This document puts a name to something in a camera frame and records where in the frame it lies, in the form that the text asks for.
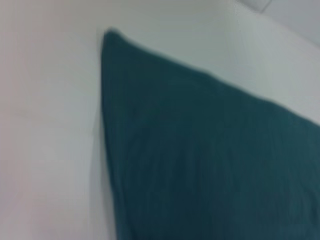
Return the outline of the teal blue t-shirt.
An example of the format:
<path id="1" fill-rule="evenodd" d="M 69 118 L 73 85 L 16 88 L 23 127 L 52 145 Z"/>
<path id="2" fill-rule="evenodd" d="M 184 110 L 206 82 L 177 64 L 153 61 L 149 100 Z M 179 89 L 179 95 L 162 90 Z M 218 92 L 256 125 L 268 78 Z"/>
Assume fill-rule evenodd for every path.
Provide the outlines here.
<path id="1" fill-rule="evenodd" d="M 107 31 L 118 240 L 320 240 L 320 126 Z"/>

